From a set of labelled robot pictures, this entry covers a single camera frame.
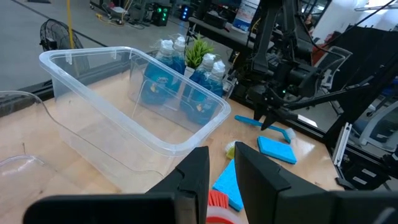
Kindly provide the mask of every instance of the chair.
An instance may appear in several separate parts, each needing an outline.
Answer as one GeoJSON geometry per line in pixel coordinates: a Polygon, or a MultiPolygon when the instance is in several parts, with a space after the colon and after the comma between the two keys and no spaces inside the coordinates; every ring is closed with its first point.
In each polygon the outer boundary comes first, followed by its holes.
{"type": "Polygon", "coordinates": [[[370,120],[358,119],[353,124],[358,144],[370,143],[388,152],[395,152],[398,146],[398,101],[385,109],[378,110],[370,120]]]}
{"type": "MultiPolygon", "coordinates": [[[[328,70],[325,72],[325,77],[322,80],[321,86],[323,88],[326,88],[327,90],[331,89],[332,83],[333,83],[333,76],[335,75],[336,72],[338,72],[340,66],[347,61],[349,56],[351,56],[353,53],[349,52],[348,50],[342,49],[341,47],[335,47],[332,46],[329,48],[330,52],[337,53],[339,55],[342,55],[346,57],[344,60],[342,60],[340,63],[336,63],[332,65],[328,70]]],[[[315,64],[315,67],[318,67],[320,69],[326,68],[329,64],[333,63],[334,61],[340,59],[341,57],[330,54],[330,53],[325,53],[322,58],[315,64]]]]}

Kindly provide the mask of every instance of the plastic bottle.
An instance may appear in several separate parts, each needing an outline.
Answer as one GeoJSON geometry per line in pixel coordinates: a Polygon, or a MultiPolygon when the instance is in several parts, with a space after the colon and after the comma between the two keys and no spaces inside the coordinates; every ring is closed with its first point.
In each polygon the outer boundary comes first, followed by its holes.
{"type": "MultiPolygon", "coordinates": [[[[160,43],[160,49],[155,58],[166,66],[172,68],[173,52],[173,41],[162,40],[160,43]]],[[[163,70],[163,68],[160,68],[153,63],[149,63],[144,72],[143,81],[141,100],[144,103],[152,105],[163,104],[170,95],[173,76],[169,72],[163,70]]]]}
{"type": "MultiPolygon", "coordinates": [[[[185,73],[185,60],[184,60],[184,51],[185,51],[185,38],[180,36],[174,42],[173,45],[174,53],[173,53],[173,69],[176,70],[179,74],[184,75],[185,73]]],[[[174,78],[171,86],[171,90],[174,93],[177,93],[180,89],[181,80],[174,78]]]]}
{"type": "MultiPolygon", "coordinates": [[[[214,59],[216,58],[216,55],[207,53],[203,56],[203,59],[201,61],[201,64],[198,66],[198,68],[193,72],[191,77],[192,81],[195,83],[199,83],[199,80],[205,75],[206,72],[211,72],[211,69],[213,69],[214,65],[214,59]]],[[[192,95],[192,87],[189,85],[186,85],[184,88],[184,91],[182,93],[182,100],[180,102],[180,107],[183,110],[188,109],[189,106],[189,101],[190,101],[190,96],[192,95]]]]}
{"type": "MultiPolygon", "coordinates": [[[[206,72],[198,84],[222,97],[224,72],[225,64],[222,61],[217,61],[214,63],[211,72],[206,72]]],[[[191,111],[186,111],[188,119],[194,123],[205,125],[213,116],[217,102],[207,97],[200,90],[194,90],[190,98],[190,106],[191,111]]]]}
{"type": "Polygon", "coordinates": [[[247,33],[259,3],[260,0],[242,0],[231,28],[242,33],[247,33]]]}

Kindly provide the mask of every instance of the wooden table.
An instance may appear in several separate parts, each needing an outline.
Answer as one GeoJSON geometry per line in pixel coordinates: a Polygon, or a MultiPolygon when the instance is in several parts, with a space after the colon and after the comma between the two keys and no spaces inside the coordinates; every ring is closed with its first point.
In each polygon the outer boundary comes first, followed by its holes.
{"type": "MultiPolygon", "coordinates": [[[[126,91],[125,87],[129,83],[128,80],[127,74],[121,74],[102,80],[89,87],[106,99],[116,95],[117,98],[114,100],[122,103],[128,99],[121,97],[118,91],[126,91]]],[[[69,106],[74,103],[79,104],[79,102],[73,100],[65,102],[69,106]]],[[[253,111],[231,100],[228,103],[232,108],[229,118],[203,144],[209,146],[210,149],[209,187],[214,184],[229,163],[224,151],[227,143],[239,140],[257,149],[256,139],[259,135],[283,141],[280,133],[272,130],[260,131],[259,127],[234,120],[234,115],[236,114],[251,117],[253,111]]],[[[56,110],[54,100],[46,101],[45,105],[49,113],[59,121],[62,121],[64,116],[73,114],[73,110],[60,111],[59,105],[56,110]]],[[[78,116],[74,114],[75,116],[78,122],[68,123],[67,126],[81,133],[83,132],[79,129],[81,128],[79,125],[87,122],[97,122],[96,118],[91,118],[84,113],[79,113],[78,116]]],[[[141,113],[138,116],[155,115],[150,115],[150,112],[145,111],[145,113],[141,113]]],[[[276,125],[281,128],[287,128],[281,124],[276,125]]],[[[83,131],[86,134],[85,137],[90,138],[90,132],[95,133],[98,131],[98,126],[90,126],[83,131]]],[[[50,119],[43,105],[33,105],[0,118],[0,223],[17,223],[16,221],[21,220],[24,210],[33,201],[44,196],[53,194],[144,192],[145,189],[158,182],[170,171],[170,169],[167,169],[167,172],[150,171],[153,168],[138,170],[139,167],[146,166],[146,163],[139,163],[140,166],[128,169],[120,166],[118,161],[111,161],[107,162],[106,165],[108,167],[111,166],[112,173],[101,173],[83,157],[87,156],[85,152],[77,153],[76,150],[65,143],[65,141],[71,143],[74,138],[77,138],[73,135],[66,138],[65,133],[67,132],[68,130],[50,119]],[[119,178],[121,181],[116,185],[114,181],[110,181],[113,177],[119,178]]],[[[183,130],[179,130],[172,134],[179,136],[182,133],[183,130]]],[[[297,138],[291,143],[298,161],[296,165],[275,161],[292,173],[326,190],[341,190],[342,188],[335,184],[334,178],[338,175],[326,147],[303,134],[296,132],[296,135],[297,138]]],[[[109,138],[100,139],[100,141],[104,141],[106,144],[107,141],[112,141],[111,138],[115,138],[115,136],[110,136],[109,138]]],[[[118,147],[123,146],[112,147],[112,149],[117,151],[118,147]]],[[[88,142],[85,143],[84,148],[90,152],[98,151],[98,148],[88,142]]],[[[128,162],[129,158],[131,158],[130,155],[124,155],[122,151],[118,153],[117,156],[121,156],[123,159],[126,158],[125,162],[128,162]]],[[[102,159],[103,155],[96,154],[96,156],[98,156],[97,159],[102,159]]],[[[176,161],[174,163],[168,162],[167,164],[174,166],[176,161]]],[[[247,222],[244,211],[237,213],[237,215],[247,222]]]]}

